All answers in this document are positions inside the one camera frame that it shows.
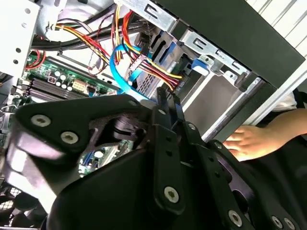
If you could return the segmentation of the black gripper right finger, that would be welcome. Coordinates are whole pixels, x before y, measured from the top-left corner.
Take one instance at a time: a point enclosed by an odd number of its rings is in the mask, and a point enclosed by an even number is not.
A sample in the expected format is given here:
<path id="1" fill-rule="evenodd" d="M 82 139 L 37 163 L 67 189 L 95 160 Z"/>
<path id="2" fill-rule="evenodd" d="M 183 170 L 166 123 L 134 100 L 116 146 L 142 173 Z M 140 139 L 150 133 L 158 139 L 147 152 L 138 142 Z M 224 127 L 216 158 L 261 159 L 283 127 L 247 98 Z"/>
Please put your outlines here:
<path id="1" fill-rule="evenodd" d="M 180 134 L 180 144 L 193 159 L 197 178 L 206 185 L 194 186 L 192 198 L 199 205 L 201 222 L 211 230 L 293 230 L 294 219 L 286 212 L 273 186 L 255 172 L 250 172 L 219 142 L 202 141 L 198 129 L 185 120 L 180 99 L 171 99 L 173 128 Z"/>

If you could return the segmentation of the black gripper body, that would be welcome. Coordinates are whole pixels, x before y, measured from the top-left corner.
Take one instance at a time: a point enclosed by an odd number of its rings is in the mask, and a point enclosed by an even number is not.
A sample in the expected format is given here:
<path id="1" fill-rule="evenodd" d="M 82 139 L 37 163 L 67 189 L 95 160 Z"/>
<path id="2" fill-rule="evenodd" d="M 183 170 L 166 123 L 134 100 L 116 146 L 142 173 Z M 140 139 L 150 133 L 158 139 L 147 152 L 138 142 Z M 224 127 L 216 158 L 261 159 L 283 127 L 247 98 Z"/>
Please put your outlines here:
<path id="1" fill-rule="evenodd" d="M 68 185 L 47 219 L 49 230 L 228 230 L 228 211 L 218 208 L 199 169 L 177 162 L 185 209 L 163 213 L 154 203 L 154 160 L 143 150 L 130 153 Z"/>

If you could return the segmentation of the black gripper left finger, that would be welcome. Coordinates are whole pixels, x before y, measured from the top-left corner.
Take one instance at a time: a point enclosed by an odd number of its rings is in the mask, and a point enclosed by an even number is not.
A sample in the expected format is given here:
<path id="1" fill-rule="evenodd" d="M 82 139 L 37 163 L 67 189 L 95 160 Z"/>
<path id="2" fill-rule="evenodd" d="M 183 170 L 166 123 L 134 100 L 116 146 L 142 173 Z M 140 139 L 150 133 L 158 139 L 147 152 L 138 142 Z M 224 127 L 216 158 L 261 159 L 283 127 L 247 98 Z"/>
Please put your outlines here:
<path id="1" fill-rule="evenodd" d="M 185 122 L 178 97 L 158 101 L 121 94 L 35 103 L 17 109 L 6 153 L 6 180 L 36 197 L 47 213 L 60 193 L 79 179 L 81 156 L 127 139 L 149 156 L 145 188 L 150 207 L 167 215 L 185 208 L 178 137 Z"/>

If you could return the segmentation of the bare person hand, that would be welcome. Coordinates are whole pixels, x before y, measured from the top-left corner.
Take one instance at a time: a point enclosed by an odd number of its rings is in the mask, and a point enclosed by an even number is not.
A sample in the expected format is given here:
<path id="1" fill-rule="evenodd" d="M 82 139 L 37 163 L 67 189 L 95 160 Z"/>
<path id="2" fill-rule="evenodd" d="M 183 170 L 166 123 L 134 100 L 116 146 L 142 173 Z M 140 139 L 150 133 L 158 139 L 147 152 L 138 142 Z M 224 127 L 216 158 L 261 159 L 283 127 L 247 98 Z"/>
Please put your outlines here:
<path id="1" fill-rule="evenodd" d="M 239 127 L 223 145 L 238 161 L 260 158 L 275 151 L 269 130 L 256 126 Z"/>

